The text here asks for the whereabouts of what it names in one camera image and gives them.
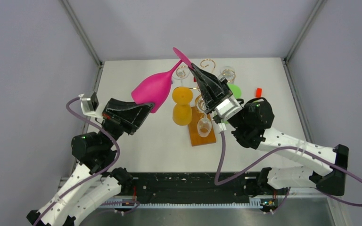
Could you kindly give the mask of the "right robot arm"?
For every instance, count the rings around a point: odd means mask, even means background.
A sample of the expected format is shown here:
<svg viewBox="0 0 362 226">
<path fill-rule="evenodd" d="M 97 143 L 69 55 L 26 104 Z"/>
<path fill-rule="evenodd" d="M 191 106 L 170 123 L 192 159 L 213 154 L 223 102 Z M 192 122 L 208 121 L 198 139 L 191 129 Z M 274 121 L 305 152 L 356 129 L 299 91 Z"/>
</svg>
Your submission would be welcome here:
<svg viewBox="0 0 362 226">
<path fill-rule="evenodd" d="M 218 78 L 193 63 L 189 70 L 200 89 L 205 113 L 214 113 L 218 124 L 229 123 L 238 144 L 298 163 L 296 167 L 262 169 L 257 181 L 261 193 L 285 187 L 313 187 L 328 195 L 344 195 L 347 146 L 325 147 L 289 136 L 273 127 L 274 113 L 266 98 L 244 102 L 235 98 L 226 78 Z"/>
</svg>

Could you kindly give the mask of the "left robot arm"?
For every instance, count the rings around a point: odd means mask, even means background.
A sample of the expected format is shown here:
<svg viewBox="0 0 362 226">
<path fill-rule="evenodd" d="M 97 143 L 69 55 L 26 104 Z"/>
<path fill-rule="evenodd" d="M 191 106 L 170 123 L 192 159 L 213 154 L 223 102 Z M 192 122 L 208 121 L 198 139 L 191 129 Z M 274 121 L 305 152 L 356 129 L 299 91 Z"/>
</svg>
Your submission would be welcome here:
<svg viewBox="0 0 362 226">
<path fill-rule="evenodd" d="M 125 168 L 115 168 L 120 157 L 118 139 L 123 134 L 133 135 L 150 113 L 153 102 L 135 103 L 110 99 L 100 106 L 95 97 L 79 96 L 69 100 L 80 101 L 82 114 L 74 113 L 85 121 L 86 116 L 101 118 L 102 123 L 90 122 L 95 132 L 77 135 L 71 140 L 72 155 L 78 160 L 70 178 L 43 207 L 27 214 L 34 226 L 78 226 L 104 201 L 117 194 L 132 190 L 132 178 Z"/>
</svg>

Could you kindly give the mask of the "clear stemmed wine glass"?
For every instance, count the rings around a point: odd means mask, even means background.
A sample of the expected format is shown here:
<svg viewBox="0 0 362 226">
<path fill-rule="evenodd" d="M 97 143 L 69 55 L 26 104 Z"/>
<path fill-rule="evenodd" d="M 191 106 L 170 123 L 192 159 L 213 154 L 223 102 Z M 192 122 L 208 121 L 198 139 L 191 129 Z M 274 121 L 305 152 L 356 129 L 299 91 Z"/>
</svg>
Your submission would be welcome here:
<svg viewBox="0 0 362 226">
<path fill-rule="evenodd" d="M 208 114 L 205 113 L 206 105 L 202 95 L 199 95 L 196 98 L 195 107 L 197 112 L 201 114 L 200 119 L 197 122 L 197 132 L 200 137 L 207 137 L 212 131 L 212 121 L 208 118 Z"/>
</svg>

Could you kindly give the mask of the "green plastic goblet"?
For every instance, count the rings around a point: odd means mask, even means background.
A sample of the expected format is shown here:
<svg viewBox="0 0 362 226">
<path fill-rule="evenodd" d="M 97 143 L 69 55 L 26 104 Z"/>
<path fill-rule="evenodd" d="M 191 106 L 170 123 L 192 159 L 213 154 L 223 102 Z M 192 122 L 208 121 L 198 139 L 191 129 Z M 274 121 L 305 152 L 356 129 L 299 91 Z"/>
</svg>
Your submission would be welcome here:
<svg viewBox="0 0 362 226">
<path fill-rule="evenodd" d="M 228 83 L 227 85 L 230 88 L 230 90 L 232 91 L 232 93 L 236 99 L 241 98 L 242 91 L 239 86 L 232 84 L 232 83 Z"/>
</svg>

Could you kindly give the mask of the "clear short wine glass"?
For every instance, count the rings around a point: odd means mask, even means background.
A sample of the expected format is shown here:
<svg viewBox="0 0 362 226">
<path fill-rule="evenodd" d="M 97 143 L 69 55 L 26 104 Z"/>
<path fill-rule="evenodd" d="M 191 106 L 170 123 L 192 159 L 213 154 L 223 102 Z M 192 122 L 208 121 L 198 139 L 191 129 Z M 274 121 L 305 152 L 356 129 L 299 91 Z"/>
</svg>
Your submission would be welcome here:
<svg viewBox="0 0 362 226">
<path fill-rule="evenodd" d="M 233 84 L 236 78 L 235 69 L 231 66 L 224 66 L 219 69 L 220 74 L 218 78 L 221 80 L 225 78 L 228 83 Z"/>
</svg>

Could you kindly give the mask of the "orange plastic goblet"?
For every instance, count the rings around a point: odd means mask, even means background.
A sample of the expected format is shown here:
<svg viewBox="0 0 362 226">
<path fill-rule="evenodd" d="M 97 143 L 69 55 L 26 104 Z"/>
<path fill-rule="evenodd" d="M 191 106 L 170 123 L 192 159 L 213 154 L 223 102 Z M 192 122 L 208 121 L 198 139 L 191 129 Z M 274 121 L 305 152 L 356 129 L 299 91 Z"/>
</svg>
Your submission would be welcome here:
<svg viewBox="0 0 362 226">
<path fill-rule="evenodd" d="M 177 87 L 172 93 L 176 105 L 173 108 L 173 121 L 179 126 L 189 125 L 192 121 L 192 109 L 190 102 L 193 92 L 187 87 Z"/>
</svg>

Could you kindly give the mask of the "gold wire wine glass rack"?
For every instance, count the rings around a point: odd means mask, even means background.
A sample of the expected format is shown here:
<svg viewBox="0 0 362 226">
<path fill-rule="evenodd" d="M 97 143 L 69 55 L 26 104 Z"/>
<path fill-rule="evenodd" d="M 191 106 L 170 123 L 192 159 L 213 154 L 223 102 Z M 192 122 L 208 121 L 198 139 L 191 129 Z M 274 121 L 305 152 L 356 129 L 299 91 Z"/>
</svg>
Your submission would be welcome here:
<svg viewBox="0 0 362 226">
<path fill-rule="evenodd" d="M 212 59 L 205 59 L 200 62 L 201 68 L 206 68 L 209 66 L 209 62 L 213 63 L 212 74 L 214 74 L 214 69 L 216 67 L 216 63 Z M 176 77 L 179 77 L 179 74 L 182 73 L 182 78 L 185 79 L 188 74 L 185 70 L 188 67 L 186 65 L 180 66 L 176 69 Z M 235 80 L 235 71 L 232 67 L 223 67 L 220 70 L 220 75 L 218 78 L 226 79 L 228 83 L 228 87 L 230 84 L 234 83 Z M 192 101 L 194 97 L 193 90 L 197 90 L 199 95 L 195 98 L 195 101 Z M 175 124 L 180 126 L 185 126 L 187 121 L 190 121 L 188 128 L 189 128 L 189 135 L 191 140 L 192 146 L 199 146 L 199 145 L 207 145 L 216 143 L 216 138 L 214 134 L 214 129 L 212 126 L 212 120 L 209 117 L 210 114 L 205 114 L 204 110 L 206 109 L 204 100 L 200 93 L 198 87 L 190 88 L 185 87 L 181 84 L 181 86 L 176 87 L 172 92 L 173 101 L 176 105 L 173 108 L 173 121 Z"/>
</svg>

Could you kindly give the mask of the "clear tall flute glass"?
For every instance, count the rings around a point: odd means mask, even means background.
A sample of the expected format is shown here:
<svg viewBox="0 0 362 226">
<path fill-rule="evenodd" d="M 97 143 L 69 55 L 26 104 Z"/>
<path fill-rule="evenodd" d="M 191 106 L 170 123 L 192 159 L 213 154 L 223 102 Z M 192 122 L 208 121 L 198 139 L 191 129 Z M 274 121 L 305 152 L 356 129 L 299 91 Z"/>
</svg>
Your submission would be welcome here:
<svg viewBox="0 0 362 226">
<path fill-rule="evenodd" d="M 172 86 L 174 88 L 184 87 L 185 80 L 189 77 L 190 70 L 186 65 L 179 66 L 172 74 Z"/>
</svg>

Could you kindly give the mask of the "pink plastic goblet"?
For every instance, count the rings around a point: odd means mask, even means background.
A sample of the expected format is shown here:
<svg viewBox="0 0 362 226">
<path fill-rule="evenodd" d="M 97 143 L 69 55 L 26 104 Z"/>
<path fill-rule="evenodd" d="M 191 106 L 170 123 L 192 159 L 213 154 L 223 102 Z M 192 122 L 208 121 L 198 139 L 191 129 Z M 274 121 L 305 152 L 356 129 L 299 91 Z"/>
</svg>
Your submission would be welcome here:
<svg viewBox="0 0 362 226">
<path fill-rule="evenodd" d="M 173 48 L 173 51 L 179 58 L 179 61 L 169 71 L 156 73 L 145 78 L 131 92 L 132 99 L 136 104 L 154 104 L 151 113 L 156 113 L 169 96 L 172 85 L 172 75 L 181 63 L 185 63 L 188 67 L 191 67 L 191 61 L 184 53 L 176 47 Z"/>
</svg>

